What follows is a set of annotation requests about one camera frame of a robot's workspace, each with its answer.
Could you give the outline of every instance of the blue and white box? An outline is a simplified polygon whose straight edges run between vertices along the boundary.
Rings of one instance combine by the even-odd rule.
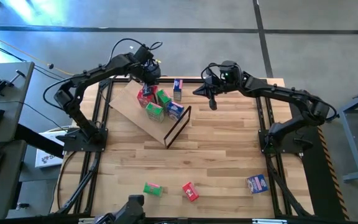
[[[181,101],[181,86],[183,80],[176,78],[173,82],[173,100]]]
[[[263,174],[248,177],[247,183],[248,188],[250,189],[252,194],[261,193],[268,190],[266,180]]]
[[[185,110],[184,106],[171,101],[167,106],[168,117],[177,121],[183,113],[183,110]]]

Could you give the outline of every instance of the red box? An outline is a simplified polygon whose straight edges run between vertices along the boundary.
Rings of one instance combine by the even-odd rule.
[[[152,102],[157,104],[157,97],[155,96],[155,94],[157,93],[158,90],[158,86],[154,85],[151,86],[153,93],[150,94],[149,96],[143,96],[143,88],[141,88],[139,90],[139,92],[137,93],[137,100],[139,101],[140,105],[145,108],[148,103]]]
[[[185,184],[182,188],[191,202],[196,200],[200,196],[198,195],[198,192],[196,191],[194,185],[191,182]]]

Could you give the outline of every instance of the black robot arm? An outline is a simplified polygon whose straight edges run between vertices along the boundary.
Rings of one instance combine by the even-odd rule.
[[[95,123],[87,120],[80,110],[86,88],[111,76],[128,74],[144,82],[146,88],[156,85],[161,71],[158,64],[149,63],[153,56],[148,47],[141,45],[135,54],[117,55],[107,64],[99,65],[92,70],[84,70],[82,74],[74,75],[61,85],[54,98],[63,111],[76,122],[84,142],[100,142],[103,138]],[[75,88],[74,95],[70,92],[72,88]]]
[[[221,72],[217,76],[212,67],[219,67]],[[325,103],[319,97],[311,95],[304,90],[295,90],[295,88],[284,88],[269,85],[265,80],[255,78],[247,72],[242,72],[236,62],[225,61],[221,65],[211,63],[201,73],[204,84],[193,92],[195,95],[205,96],[209,99],[209,107],[216,110],[215,95],[239,91],[248,97],[267,97],[280,101],[293,103],[301,115],[296,116],[284,123],[273,123],[270,127],[266,142],[273,146],[279,146],[284,136],[292,131],[296,131],[304,126],[319,126],[326,121],[330,105]]]

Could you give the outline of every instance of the green box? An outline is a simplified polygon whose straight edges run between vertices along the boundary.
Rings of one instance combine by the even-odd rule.
[[[159,105],[156,105],[155,103],[148,103],[146,106],[146,113],[147,116],[154,121],[161,123],[164,120],[163,108]]]
[[[162,187],[157,185],[157,184],[152,184],[152,183],[146,182],[146,184],[144,185],[143,192],[147,193],[147,194],[153,194],[153,195],[157,195],[157,196],[161,197],[161,195],[162,195]]]
[[[157,92],[158,104],[164,109],[164,112],[167,112],[167,106],[172,101],[168,93],[164,90],[159,90]]]

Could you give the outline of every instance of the wooden table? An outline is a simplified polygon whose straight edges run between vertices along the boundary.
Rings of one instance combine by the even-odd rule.
[[[281,78],[267,81],[284,86]],[[125,85],[115,83],[112,98]],[[168,94],[172,94],[172,86],[171,83],[159,85]],[[191,121],[169,149],[116,110],[110,110],[108,144],[99,167],[92,215],[115,212],[127,202],[128,195],[142,194],[145,182],[153,182],[163,186],[163,195],[145,194],[147,217],[274,217],[270,191],[251,195],[246,184],[246,177],[252,175],[264,174],[267,179],[265,157],[260,153],[257,137],[260,127],[255,99],[239,92],[222,94],[216,97],[218,109],[211,111],[208,99],[191,93],[199,86],[183,84],[181,104],[192,106]],[[90,86],[81,104],[81,110],[89,119],[97,89],[97,85]],[[272,100],[272,106],[276,122],[291,118],[288,103]],[[83,157],[82,152],[74,155],[63,173],[62,204],[78,185]],[[313,213],[300,158],[289,154],[282,157],[288,188],[302,206]],[[194,202],[187,199],[181,188],[189,181],[200,194]],[[282,193],[280,190],[277,193],[284,211]],[[56,210],[55,199],[51,212]]]

